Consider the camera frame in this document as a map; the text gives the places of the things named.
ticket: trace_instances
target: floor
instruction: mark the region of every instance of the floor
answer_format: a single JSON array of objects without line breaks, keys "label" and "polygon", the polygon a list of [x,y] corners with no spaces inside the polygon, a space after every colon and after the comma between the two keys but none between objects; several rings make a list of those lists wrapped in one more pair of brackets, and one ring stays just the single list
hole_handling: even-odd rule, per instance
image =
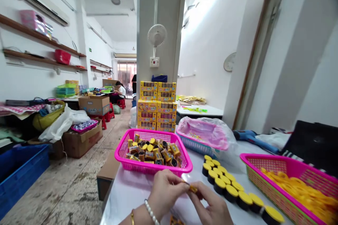
[{"label": "floor", "polygon": [[103,137],[81,159],[51,161],[1,225],[98,225],[102,216],[96,174],[128,127],[131,100],[107,122]]}]

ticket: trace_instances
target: wall shelf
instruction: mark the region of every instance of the wall shelf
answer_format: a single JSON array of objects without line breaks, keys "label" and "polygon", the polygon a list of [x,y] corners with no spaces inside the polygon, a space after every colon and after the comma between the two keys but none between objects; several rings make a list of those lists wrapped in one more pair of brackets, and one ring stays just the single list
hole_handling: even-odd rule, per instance
[{"label": "wall shelf", "polygon": [[50,40],[47,36],[37,32],[37,31],[34,31],[32,29],[29,29],[28,27],[14,21],[13,19],[10,19],[6,16],[3,16],[1,14],[0,14],[0,23],[4,24],[6,26],[9,26],[9,27],[11,27],[11,28],[13,28],[17,31],[20,31],[22,33],[30,35],[30,36],[32,36],[36,39],[42,40],[43,42],[50,44],[54,47],[57,47],[59,49],[65,50],[67,52],[70,52],[70,53],[75,54],[75,55],[80,56],[80,57],[86,57],[86,55],[81,54],[81,53],[75,51],[74,49],[71,49],[70,47],[67,47],[63,44],[58,44],[57,42]]},{"label": "wall shelf", "polygon": [[31,56],[31,55],[26,54],[26,53],[20,53],[20,52],[8,50],[8,49],[3,49],[3,52],[4,52],[5,56],[7,56],[7,57],[19,57],[19,58],[33,60],[33,61],[37,61],[37,62],[48,63],[48,64],[52,64],[52,65],[59,66],[59,67],[75,69],[75,70],[80,70],[80,71],[87,71],[87,69],[83,69],[83,68],[80,68],[80,67],[77,67],[77,66],[63,65],[63,64],[57,63],[56,61],[53,61],[49,58],[44,58],[44,59],[37,58],[37,57]]}]

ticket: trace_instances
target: yellow bag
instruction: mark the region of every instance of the yellow bag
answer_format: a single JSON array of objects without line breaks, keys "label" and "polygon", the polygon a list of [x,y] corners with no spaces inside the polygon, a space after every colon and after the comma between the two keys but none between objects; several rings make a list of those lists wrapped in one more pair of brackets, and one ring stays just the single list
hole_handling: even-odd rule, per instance
[{"label": "yellow bag", "polygon": [[61,108],[57,109],[56,111],[42,117],[39,113],[34,116],[33,119],[33,126],[40,132],[43,132],[47,127],[53,124],[54,121],[64,112],[64,105],[63,101],[54,101],[53,104],[60,104],[62,105]]}]

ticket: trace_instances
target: pink plastic basket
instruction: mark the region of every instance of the pink plastic basket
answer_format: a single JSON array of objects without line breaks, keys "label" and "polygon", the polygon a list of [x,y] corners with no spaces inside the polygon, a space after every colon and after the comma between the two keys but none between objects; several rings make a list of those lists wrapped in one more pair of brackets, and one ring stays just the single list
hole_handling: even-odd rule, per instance
[{"label": "pink plastic basket", "polygon": [[93,123],[92,125],[90,125],[90,126],[84,128],[84,129],[82,129],[82,130],[77,130],[77,129],[75,129],[75,128],[74,128],[74,125],[72,125],[70,128],[71,128],[71,130],[77,132],[78,134],[82,134],[82,133],[84,133],[84,132],[86,132],[86,131],[89,131],[89,130],[93,129],[94,127],[96,127],[96,125],[98,124],[98,121],[97,121],[97,120],[94,120],[94,121],[96,121],[96,123]]},{"label": "pink plastic basket", "polygon": [[[175,143],[176,146],[181,151],[181,168],[164,166],[164,165],[155,165],[151,163],[144,163],[139,161],[133,161],[125,158],[128,152],[128,139],[134,140],[135,134],[139,134],[140,138],[146,141],[149,141],[151,138],[162,139],[164,141]],[[123,168],[129,171],[137,171],[143,174],[155,174],[158,171],[168,169],[177,176],[181,176],[183,173],[189,173],[193,170],[193,164],[190,160],[190,157],[185,149],[181,139],[174,133],[154,131],[154,130],[145,130],[145,129],[129,129],[121,138],[117,149],[115,150],[115,159],[121,162]]]},{"label": "pink plastic basket", "polygon": [[289,177],[299,178],[308,186],[334,198],[338,196],[338,180],[336,178],[289,157],[241,154],[240,158],[246,163],[246,170],[250,181],[292,222],[302,225],[325,225],[324,221],[265,176],[260,171],[260,168],[263,167],[267,171],[273,172],[281,171]]}]

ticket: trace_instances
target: yellow box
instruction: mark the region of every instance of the yellow box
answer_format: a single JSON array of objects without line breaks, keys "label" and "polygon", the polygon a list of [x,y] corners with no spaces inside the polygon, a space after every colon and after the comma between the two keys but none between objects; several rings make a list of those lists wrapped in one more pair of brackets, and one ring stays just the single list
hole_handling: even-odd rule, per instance
[{"label": "yellow box", "polygon": [[176,113],[177,111],[177,103],[175,102],[157,102],[157,112],[158,113]]},{"label": "yellow box", "polygon": [[147,129],[147,130],[156,130],[156,122],[144,122],[138,121],[137,122],[138,129]]},{"label": "yellow box", "polygon": [[158,92],[157,101],[171,101],[176,100],[176,94],[174,92]]},{"label": "yellow box", "polygon": [[161,83],[158,82],[158,91],[167,91],[176,93],[176,83]]},{"label": "yellow box", "polygon": [[138,111],[156,112],[157,101],[139,99],[137,103]]},{"label": "yellow box", "polygon": [[141,91],[157,91],[157,82],[145,82],[141,81]]},{"label": "yellow box", "polygon": [[137,112],[138,121],[156,122],[156,114],[154,112]]},{"label": "yellow box", "polygon": [[142,100],[156,100],[157,91],[141,91],[140,99]]},{"label": "yellow box", "polygon": [[157,113],[157,118],[156,122],[172,122],[175,123],[176,121],[176,114],[171,114],[171,113],[163,113],[163,112],[158,112]]},{"label": "yellow box", "polygon": [[156,130],[164,132],[175,132],[176,124],[175,123],[157,123]]}]

